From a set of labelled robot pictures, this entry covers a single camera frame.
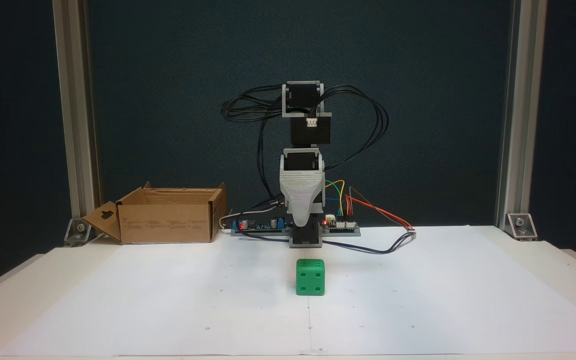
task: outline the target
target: white paper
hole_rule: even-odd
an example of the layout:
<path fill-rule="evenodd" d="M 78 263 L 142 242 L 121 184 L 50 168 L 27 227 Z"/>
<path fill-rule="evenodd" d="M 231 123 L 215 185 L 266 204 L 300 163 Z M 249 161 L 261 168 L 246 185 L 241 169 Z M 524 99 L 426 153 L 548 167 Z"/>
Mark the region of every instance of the white paper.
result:
<path fill-rule="evenodd" d="M 400 228 L 338 241 L 388 248 Z M 323 296 L 295 262 L 326 264 Z M 470 227 L 389 255 L 220 235 L 122 246 L 10 344 L 12 356 L 576 352 L 576 307 Z"/>

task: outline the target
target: orange wire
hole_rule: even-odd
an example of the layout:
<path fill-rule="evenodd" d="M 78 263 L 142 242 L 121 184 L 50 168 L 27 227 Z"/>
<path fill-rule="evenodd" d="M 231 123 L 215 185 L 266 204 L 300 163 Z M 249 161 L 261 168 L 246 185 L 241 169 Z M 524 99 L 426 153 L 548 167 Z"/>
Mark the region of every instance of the orange wire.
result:
<path fill-rule="evenodd" d="M 388 216 L 392 217 L 393 219 L 396 219 L 397 221 L 399 221 L 399 222 L 404 226 L 404 228 L 410 228 L 410 229 L 413 228 L 413 226 L 410 225 L 410 223 L 409 223 L 408 221 L 400 218 L 399 216 L 397 216 L 397 215 L 395 215 L 395 214 L 392 214 L 392 213 L 390 213 L 390 212 L 388 212 L 388 211 L 386 211 L 386 210 L 384 210 L 384 209 L 381 209 L 381 208 L 379 208 L 379 207 L 376 207 L 375 205 L 370 205 L 370 203 L 363 202 L 363 201 L 361 201 L 361 200 L 359 200 L 359 199 L 357 199 L 357 198 L 354 198 L 354 197 L 353 197 L 353 198 L 350 198 L 350 196 L 346 195 L 346 196 L 345 196 L 345 202 L 346 202 L 346 203 L 349 203 L 350 201 L 353 201 L 353 202 L 359 203 L 359 204 L 361 204 L 361 205 L 364 205 L 364 207 L 373 208 L 373 209 L 377 210 L 378 212 L 380 212 L 380 213 L 382 213 L 382 214 L 384 214 L 384 215 L 388 215 Z"/>

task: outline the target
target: yellow wire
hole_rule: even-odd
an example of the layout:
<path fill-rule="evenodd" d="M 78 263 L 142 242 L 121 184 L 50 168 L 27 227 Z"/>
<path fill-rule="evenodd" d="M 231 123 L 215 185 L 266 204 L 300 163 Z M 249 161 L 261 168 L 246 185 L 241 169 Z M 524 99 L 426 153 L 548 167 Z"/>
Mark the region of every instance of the yellow wire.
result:
<path fill-rule="evenodd" d="M 346 182 L 344 180 L 337 180 L 330 182 L 326 185 L 326 187 L 330 187 L 333 184 L 341 183 L 341 191 L 339 192 L 339 208 L 341 209 L 341 216 L 344 216 L 344 206 L 342 204 L 342 199 L 344 198 L 344 187 L 346 186 Z"/>

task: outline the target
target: wire bundle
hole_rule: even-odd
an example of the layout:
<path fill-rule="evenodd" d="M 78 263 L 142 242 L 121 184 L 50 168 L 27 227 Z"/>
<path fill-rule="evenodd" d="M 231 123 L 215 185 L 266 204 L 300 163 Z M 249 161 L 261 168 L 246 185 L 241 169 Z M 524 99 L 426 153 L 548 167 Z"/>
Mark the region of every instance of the wire bundle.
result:
<path fill-rule="evenodd" d="M 352 85 L 333 86 L 333 87 L 327 89 L 326 91 L 324 91 L 324 93 L 319 97 L 317 104 L 311 108 L 310 116 L 311 117 L 316 116 L 317 108 L 318 108 L 319 104 L 321 104 L 324 100 L 327 100 L 333 96 L 337 96 L 340 94 L 349 94 L 352 96 L 359 96 L 359 98 L 368 100 L 368 102 L 370 102 L 370 104 L 372 105 L 372 107 L 374 109 L 376 121 L 375 121 L 374 127 L 372 129 L 372 132 L 370 133 L 370 136 L 365 141 L 365 143 L 363 143 L 363 145 L 359 148 L 359 150 L 355 151 L 354 153 L 352 153 L 351 155 L 349 155 L 348 157 L 346 157 L 342 161 L 339 161 L 339 162 L 336 162 L 335 164 L 326 166 L 326 169 L 325 169 L 326 171 L 332 170 L 332 169 L 342 165 L 343 163 L 347 162 L 348 160 L 359 155 L 361 152 L 363 152 L 363 151 L 367 150 L 368 148 L 370 148 L 371 146 L 375 145 L 375 143 L 377 143 L 377 141 L 379 141 L 382 137 L 384 137 L 384 134 L 386 134 L 386 131 L 388 130 L 388 127 L 389 127 L 390 122 L 391 122 L 390 117 L 388 116 L 388 111 L 386 110 L 385 107 L 383 107 L 379 102 L 372 100 L 372 98 L 369 98 L 368 96 L 366 96 L 365 93 L 363 93 L 361 90 L 359 90 L 358 88 L 356 88 Z"/>
<path fill-rule="evenodd" d="M 264 130 L 270 119 L 282 114 L 282 98 L 279 96 L 275 100 L 269 100 L 253 94 L 277 91 L 281 88 L 281 84 L 276 84 L 247 89 L 233 100 L 226 101 L 221 105 L 221 115 L 227 121 L 233 123 L 261 122 L 256 142 L 256 171 L 259 173 L 263 188 L 268 193 L 268 198 L 272 198 L 273 193 L 270 191 L 264 167 Z"/>
<path fill-rule="evenodd" d="M 268 185 L 268 180 L 266 179 L 266 169 L 264 166 L 264 130 L 266 128 L 266 124 L 270 119 L 281 116 L 282 97 L 281 95 L 279 95 L 273 100 L 272 98 L 270 99 L 260 98 L 259 96 L 256 96 L 254 94 L 260 92 L 278 91 L 281 88 L 282 88 L 281 84 L 275 84 L 275 85 L 266 85 L 252 89 L 247 89 L 233 100 L 226 101 L 221 105 L 221 115 L 227 121 L 231 121 L 233 123 L 261 122 L 256 143 L 256 170 L 259 173 L 259 178 L 261 178 L 263 188 L 267 192 L 268 198 L 272 198 L 273 194 L 272 191 L 270 190 L 270 186 Z M 316 117 L 317 109 L 324 100 L 341 94 L 350 94 L 368 100 L 368 102 L 370 102 L 370 104 L 374 109 L 376 121 L 372 129 L 372 132 L 370 133 L 370 136 L 365 141 L 365 143 L 363 143 L 363 145 L 359 148 L 359 150 L 355 151 L 342 161 L 326 166 L 326 168 L 324 169 L 325 171 L 330 171 L 342 165 L 348 160 L 359 155 L 359 153 L 375 145 L 375 143 L 377 143 L 377 141 L 379 141 L 379 139 L 381 139 L 384 136 L 384 134 L 386 134 L 386 131 L 388 130 L 388 127 L 390 125 L 390 118 L 388 116 L 388 111 L 386 111 L 386 108 L 383 107 L 379 102 L 372 100 L 372 98 L 366 96 L 365 93 L 363 93 L 361 90 L 352 85 L 338 85 L 327 89 L 318 98 L 317 103 L 313 107 L 311 107 L 311 109 L 304 109 L 301 107 L 291 107 L 289 111 L 302 112 L 304 114 L 309 114 L 309 116 L 311 117 Z"/>

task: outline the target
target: cardboard box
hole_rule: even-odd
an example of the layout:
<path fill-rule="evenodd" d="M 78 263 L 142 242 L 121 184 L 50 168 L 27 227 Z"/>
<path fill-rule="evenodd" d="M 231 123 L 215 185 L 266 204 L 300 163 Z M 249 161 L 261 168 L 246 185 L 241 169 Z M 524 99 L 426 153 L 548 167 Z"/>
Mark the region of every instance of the cardboard box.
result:
<path fill-rule="evenodd" d="M 122 244 L 209 243 L 226 215 L 226 185 L 217 189 L 138 187 L 83 219 Z"/>

